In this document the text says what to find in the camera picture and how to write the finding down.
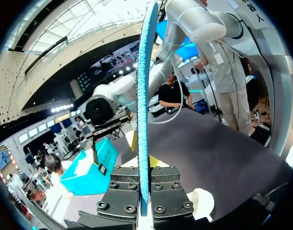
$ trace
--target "dark gray mat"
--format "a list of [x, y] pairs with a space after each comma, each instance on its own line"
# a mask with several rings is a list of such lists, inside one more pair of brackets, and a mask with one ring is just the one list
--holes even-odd
[[[165, 115], [159, 120], [167, 120]], [[211, 192], [216, 201], [214, 220], [228, 214], [252, 195], [268, 192], [289, 180], [293, 170], [277, 155], [256, 141], [214, 121], [184, 109], [163, 125], [149, 125], [149, 154], [176, 165], [181, 184], [189, 193], [195, 188]], [[119, 150], [117, 164], [136, 156], [125, 138], [114, 141]], [[65, 219], [76, 221], [79, 210], [96, 214], [102, 195], [81, 200], [75, 197]]]

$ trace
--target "blue box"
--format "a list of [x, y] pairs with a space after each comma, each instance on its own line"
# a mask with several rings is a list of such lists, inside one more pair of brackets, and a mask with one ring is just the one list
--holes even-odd
[[77, 176], [75, 170], [78, 161], [86, 157], [83, 150], [60, 178], [60, 182], [75, 196], [105, 193], [109, 187], [110, 174], [114, 169], [118, 151], [107, 138], [96, 143], [95, 147], [99, 166], [93, 163], [87, 174]]

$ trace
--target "banner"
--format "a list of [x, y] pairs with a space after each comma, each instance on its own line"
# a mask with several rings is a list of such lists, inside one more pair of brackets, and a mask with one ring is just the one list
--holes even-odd
[[135, 61], [138, 57], [139, 43], [139, 40], [130, 43], [94, 63], [91, 66], [94, 75], [111, 73], [129, 62]]

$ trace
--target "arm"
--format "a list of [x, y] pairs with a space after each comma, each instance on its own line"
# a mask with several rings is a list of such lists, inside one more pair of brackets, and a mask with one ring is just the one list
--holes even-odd
[[181, 82], [181, 87], [183, 89], [183, 94], [188, 98], [188, 104], [189, 104], [190, 108], [194, 109], [194, 106], [192, 105], [192, 96], [189, 92], [188, 87], [183, 82]]
[[199, 51], [200, 64], [196, 65], [196, 67], [198, 69], [203, 69], [204, 66], [208, 65], [209, 63], [202, 49], [198, 48], [198, 51]]

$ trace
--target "screw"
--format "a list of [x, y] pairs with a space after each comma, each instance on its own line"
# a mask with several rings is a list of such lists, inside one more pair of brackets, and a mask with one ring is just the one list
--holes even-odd
[[136, 207], [134, 207], [132, 205], [127, 205], [127, 206], [125, 206], [124, 210], [128, 214], [135, 214], [137, 209], [136, 209]]
[[161, 185], [160, 183], [156, 183], [156, 184], [155, 184], [155, 189], [156, 189], [157, 191], [161, 190], [161, 189], [162, 189], [162, 185]]
[[112, 189], [117, 189], [118, 188], [118, 183], [117, 182], [115, 182], [115, 181], [111, 181], [110, 182], [110, 188], [112, 188]]
[[107, 203], [105, 203], [104, 201], [97, 202], [96, 206], [102, 210], [106, 210], [109, 208], [109, 205]]
[[174, 189], [180, 188], [180, 182], [179, 181], [174, 181], [172, 183], [172, 188], [174, 188]]
[[163, 207], [163, 206], [157, 206], [156, 208], [154, 208], [154, 211], [157, 214], [163, 214], [163, 213], [165, 213], [165, 207]]
[[185, 208], [192, 208], [192, 207], [193, 207], [193, 203], [192, 203], [191, 201], [185, 201], [185, 202], [183, 203], [183, 206], [184, 206]]
[[130, 184], [128, 185], [128, 188], [129, 188], [130, 190], [134, 191], [134, 190], [137, 189], [137, 185], [134, 184], [134, 183], [130, 183]]

